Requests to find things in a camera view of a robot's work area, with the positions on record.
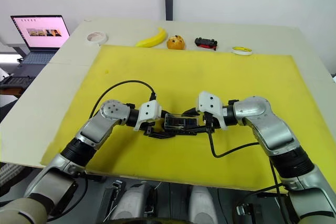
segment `roll of tape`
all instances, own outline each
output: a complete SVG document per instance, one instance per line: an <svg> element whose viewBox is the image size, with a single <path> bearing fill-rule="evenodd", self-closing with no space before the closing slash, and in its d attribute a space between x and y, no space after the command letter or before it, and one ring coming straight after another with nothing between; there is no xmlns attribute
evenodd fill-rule
<svg viewBox="0 0 336 224"><path fill-rule="evenodd" d="M98 44L99 46L104 44L108 38L106 33L102 31L95 31L94 33L90 33L87 38L87 42L90 44Z"/></svg>
<svg viewBox="0 0 336 224"><path fill-rule="evenodd" d="M251 55L252 49L247 48L247 47L233 47L231 49L231 52L237 55Z"/></svg>

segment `pink screen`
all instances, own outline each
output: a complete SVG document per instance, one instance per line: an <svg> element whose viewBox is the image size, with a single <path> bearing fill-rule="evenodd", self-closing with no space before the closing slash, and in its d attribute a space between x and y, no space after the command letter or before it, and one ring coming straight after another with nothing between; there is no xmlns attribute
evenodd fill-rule
<svg viewBox="0 0 336 224"><path fill-rule="evenodd" d="M29 47L61 47L69 33L61 17L19 17L14 23Z"/></svg>

